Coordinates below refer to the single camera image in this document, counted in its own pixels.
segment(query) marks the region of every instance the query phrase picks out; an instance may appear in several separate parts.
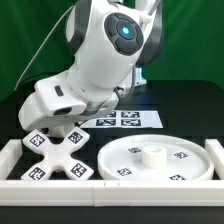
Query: white paper sheet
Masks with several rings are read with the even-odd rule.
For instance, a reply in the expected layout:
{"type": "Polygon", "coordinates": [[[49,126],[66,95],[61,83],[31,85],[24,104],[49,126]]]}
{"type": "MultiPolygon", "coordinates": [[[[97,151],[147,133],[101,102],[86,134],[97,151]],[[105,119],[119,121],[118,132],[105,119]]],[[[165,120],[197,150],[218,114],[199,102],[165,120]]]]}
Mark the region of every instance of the white paper sheet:
{"type": "Polygon", "coordinates": [[[89,120],[81,128],[163,128],[158,111],[115,110],[107,117],[89,120]]]}

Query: blue light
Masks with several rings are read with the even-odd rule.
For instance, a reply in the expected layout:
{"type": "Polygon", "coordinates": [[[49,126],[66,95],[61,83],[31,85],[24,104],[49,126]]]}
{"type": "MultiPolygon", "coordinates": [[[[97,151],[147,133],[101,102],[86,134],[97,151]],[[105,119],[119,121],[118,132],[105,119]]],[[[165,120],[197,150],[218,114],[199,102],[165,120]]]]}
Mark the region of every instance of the blue light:
{"type": "Polygon", "coordinates": [[[124,27],[124,28],[122,29],[122,31],[123,31],[123,33],[125,33],[125,34],[129,34],[129,33],[130,33],[130,30],[129,30],[127,27],[124,27]]]}

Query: black cable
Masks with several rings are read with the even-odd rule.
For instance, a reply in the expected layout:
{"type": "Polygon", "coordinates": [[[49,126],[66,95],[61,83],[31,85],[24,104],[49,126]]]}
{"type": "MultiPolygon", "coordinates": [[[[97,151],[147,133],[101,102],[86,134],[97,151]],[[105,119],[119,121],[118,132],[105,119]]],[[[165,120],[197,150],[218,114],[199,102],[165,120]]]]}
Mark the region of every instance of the black cable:
{"type": "Polygon", "coordinates": [[[169,75],[169,72],[168,72],[168,67],[167,67],[167,63],[166,63],[165,56],[164,56],[163,52],[161,52],[160,55],[161,55],[161,57],[162,57],[163,66],[164,66],[165,74],[166,74],[166,79],[167,79],[167,80],[170,80],[170,75],[169,75]]]}
{"type": "Polygon", "coordinates": [[[122,94],[120,94],[118,92],[118,90],[122,89],[120,88],[119,86],[117,88],[114,89],[114,92],[116,93],[117,97],[119,100],[121,101],[127,101],[131,98],[133,92],[134,92],[134,89],[135,89],[135,79],[136,79],[136,70],[135,70],[135,67],[132,69],[132,83],[131,83],[131,88],[130,88],[130,91],[128,93],[127,96],[122,96],[122,94]]]}

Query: white cylinder peg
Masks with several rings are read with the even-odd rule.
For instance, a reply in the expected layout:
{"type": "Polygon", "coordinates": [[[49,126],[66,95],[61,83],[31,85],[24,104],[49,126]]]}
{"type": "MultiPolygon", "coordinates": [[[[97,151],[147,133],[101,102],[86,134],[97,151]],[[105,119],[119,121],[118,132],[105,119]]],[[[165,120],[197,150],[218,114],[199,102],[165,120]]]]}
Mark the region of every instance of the white cylinder peg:
{"type": "Polygon", "coordinates": [[[159,145],[144,146],[142,163],[152,169],[164,168],[167,163],[167,149],[159,145]]]}

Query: white border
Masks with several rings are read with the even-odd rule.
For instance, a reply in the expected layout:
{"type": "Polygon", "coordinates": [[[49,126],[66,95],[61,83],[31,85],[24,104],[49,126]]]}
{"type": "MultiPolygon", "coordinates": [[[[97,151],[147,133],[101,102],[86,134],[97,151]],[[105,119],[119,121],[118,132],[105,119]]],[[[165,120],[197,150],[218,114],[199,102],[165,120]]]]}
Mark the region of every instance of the white border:
{"type": "Polygon", "coordinates": [[[224,181],[0,181],[1,206],[224,206],[224,181]]]}

